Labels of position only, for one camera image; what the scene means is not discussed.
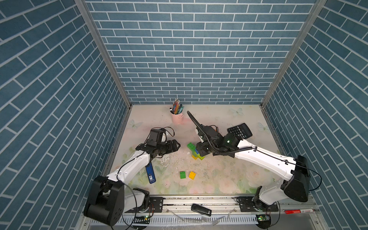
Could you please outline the long green lego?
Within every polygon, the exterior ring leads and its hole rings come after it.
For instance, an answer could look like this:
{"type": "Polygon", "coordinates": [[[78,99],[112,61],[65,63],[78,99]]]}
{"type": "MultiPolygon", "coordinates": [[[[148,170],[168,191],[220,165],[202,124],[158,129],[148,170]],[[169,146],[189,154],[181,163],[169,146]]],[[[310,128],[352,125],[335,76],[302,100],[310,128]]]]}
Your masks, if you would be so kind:
{"type": "Polygon", "coordinates": [[[196,151],[196,146],[193,144],[193,143],[188,143],[187,144],[187,147],[192,151],[192,152],[195,152],[196,151]]]}

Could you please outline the long lime lego brick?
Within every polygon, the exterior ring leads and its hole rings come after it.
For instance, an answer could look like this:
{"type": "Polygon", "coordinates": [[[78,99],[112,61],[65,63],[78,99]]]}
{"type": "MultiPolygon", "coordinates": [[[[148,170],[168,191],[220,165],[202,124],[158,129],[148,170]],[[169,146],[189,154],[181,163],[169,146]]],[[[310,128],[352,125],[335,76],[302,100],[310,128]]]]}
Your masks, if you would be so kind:
{"type": "Polygon", "coordinates": [[[197,154],[197,157],[200,159],[200,160],[203,160],[205,157],[202,157],[200,156],[199,154],[197,154]]]}

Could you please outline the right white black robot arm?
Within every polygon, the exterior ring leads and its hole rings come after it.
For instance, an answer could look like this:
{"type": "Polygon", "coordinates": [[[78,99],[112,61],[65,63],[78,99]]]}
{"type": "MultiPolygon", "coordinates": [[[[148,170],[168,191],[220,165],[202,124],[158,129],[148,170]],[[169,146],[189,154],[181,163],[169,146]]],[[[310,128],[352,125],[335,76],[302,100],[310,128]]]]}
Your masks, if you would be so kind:
{"type": "Polygon", "coordinates": [[[242,123],[227,129],[222,136],[214,127],[197,125],[201,141],[196,149],[201,156],[230,156],[256,164],[280,177],[273,185],[259,186],[252,200],[258,209],[266,209],[286,198],[305,203],[308,201],[310,171],[305,157],[287,157],[270,152],[248,141],[253,134],[242,123]]]}

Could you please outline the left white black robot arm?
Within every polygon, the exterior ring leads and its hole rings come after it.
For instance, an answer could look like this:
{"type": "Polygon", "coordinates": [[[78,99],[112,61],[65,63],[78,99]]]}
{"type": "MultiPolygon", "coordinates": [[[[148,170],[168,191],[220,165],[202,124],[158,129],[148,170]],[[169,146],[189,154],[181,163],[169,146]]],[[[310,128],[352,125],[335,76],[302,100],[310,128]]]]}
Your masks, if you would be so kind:
{"type": "Polygon", "coordinates": [[[156,181],[151,162],[179,150],[180,143],[168,139],[174,135],[173,128],[168,126],[152,128],[129,160],[107,176],[96,177],[84,207],[84,216],[113,227],[127,211],[150,211],[149,191],[133,189],[129,183],[143,168],[147,169],[149,182],[156,181]]]}

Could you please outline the yellow lego bottom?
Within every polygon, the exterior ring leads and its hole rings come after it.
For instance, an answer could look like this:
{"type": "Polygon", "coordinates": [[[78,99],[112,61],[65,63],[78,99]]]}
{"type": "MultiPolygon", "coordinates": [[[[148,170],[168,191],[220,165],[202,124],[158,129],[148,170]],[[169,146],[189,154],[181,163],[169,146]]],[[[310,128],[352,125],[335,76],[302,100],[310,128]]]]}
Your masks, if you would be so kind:
{"type": "Polygon", "coordinates": [[[194,180],[195,179],[195,176],[196,176],[196,173],[195,172],[193,172],[193,171],[191,171],[190,173],[189,173],[189,178],[190,179],[192,179],[192,180],[194,180]]]}

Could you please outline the small green lego bottom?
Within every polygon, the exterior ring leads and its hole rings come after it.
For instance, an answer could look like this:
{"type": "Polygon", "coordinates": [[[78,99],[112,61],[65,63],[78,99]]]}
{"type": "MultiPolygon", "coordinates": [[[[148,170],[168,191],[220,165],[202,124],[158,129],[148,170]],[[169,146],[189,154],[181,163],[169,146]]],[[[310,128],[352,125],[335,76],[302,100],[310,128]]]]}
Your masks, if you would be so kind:
{"type": "Polygon", "coordinates": [[[186,172],[181,171],[181,172],[180,172],[180,179],[186,179],[186,178],[187,178],[187,176],[186,176],[186,172]]]}

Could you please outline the blue black usb device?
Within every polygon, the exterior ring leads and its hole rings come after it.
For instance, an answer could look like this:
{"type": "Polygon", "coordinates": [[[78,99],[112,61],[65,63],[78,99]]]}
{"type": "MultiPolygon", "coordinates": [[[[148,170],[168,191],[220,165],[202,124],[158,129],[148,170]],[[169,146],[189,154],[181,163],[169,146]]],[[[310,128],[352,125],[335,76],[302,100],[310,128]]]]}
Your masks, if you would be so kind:
{"type": "Polygon", "coordinates": [[[149,183],[150,184],[155,183],[156,182],[156,177],[155,177],[152,162],[150,162],[145,168],[146,168],[146,173],[147,173],[147,176],[148,176],[149,183]]]}

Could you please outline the black calculator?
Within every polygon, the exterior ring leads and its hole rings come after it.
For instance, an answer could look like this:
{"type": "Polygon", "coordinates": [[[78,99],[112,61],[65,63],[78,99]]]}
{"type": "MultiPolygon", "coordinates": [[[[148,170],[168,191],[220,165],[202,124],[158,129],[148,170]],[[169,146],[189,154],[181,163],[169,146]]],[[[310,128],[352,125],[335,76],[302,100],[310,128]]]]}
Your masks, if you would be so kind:
{"type": "Polygon", "coordinates": [[[249,127],[245,124],[242,123],[240,125],[237,126],[233,126],[227,129],[228,133],[231,133],[235,136],[240,137],[243,140],[246,140],[250,137],[253,136],[251,130],[249,129],[249,127]]]}

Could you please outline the pink pen cup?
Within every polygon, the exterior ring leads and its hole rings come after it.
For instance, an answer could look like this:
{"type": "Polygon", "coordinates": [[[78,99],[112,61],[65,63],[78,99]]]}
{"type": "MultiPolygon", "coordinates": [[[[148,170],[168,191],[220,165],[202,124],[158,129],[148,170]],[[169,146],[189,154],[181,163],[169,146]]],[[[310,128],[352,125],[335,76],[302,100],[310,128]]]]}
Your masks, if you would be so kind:
{"type": "Polygon", "coordinates": [[[184,121],[184,114],[183,112],[180,114],[172,114],[171,113],[172,122],[174,124],[182,124],[184,121]]]}

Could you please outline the red marker pen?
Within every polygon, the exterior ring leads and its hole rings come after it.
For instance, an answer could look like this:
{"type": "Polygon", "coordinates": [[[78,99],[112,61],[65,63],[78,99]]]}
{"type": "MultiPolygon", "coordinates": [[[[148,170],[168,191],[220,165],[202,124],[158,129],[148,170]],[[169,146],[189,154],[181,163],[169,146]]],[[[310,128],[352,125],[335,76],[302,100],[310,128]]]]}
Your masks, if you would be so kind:
{"type": "Polygon", "coordinates": [[[300,214],[300,213],[313,213],[313,209],[294,209],[294,210],[285,210],[285,214],[300,214]]]}

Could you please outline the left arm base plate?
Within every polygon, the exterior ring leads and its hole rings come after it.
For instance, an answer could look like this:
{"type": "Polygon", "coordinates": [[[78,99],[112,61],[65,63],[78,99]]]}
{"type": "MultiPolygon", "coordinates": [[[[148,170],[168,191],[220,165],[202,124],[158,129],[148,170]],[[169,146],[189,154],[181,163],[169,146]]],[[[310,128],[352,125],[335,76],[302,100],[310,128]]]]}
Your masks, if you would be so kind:
{"type": "Polygon", "coordinates": [[[134,197],[130,197],[124,206],[124,213],[162,213],[163,197],[149,197],[137,200],[137,206],[134,197]]]}

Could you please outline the black remote on rail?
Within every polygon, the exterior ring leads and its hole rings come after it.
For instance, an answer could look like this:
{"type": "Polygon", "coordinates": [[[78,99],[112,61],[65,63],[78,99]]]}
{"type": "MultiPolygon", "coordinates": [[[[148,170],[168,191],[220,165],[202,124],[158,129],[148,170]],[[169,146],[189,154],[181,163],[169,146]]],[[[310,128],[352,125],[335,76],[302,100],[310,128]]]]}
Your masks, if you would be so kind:
{"type": "Polygon", "coordinates": [[[210,217],[212,215],[212,210],[210,210],[208,208],[205,208],[205,207],[203,207],[199,204],[192,204],[191,210],[193,212],[196,212],[196,213],[199,213],[201,215],[208,216],[208,217],[210,217]]]}

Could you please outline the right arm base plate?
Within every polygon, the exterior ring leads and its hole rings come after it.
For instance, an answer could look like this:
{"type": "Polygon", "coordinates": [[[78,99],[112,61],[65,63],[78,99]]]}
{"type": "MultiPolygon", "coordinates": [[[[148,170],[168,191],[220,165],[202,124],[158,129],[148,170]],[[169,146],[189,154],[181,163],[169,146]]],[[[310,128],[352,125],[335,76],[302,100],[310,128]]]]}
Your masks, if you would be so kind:
{"type": "Polygon", "coordinates": [[[236,197],[235,201],[239,204],[241,212],[278,212],[279,207],[275,202],[272,205],[268,205],[258,198],[251,196],[236,197]]]}

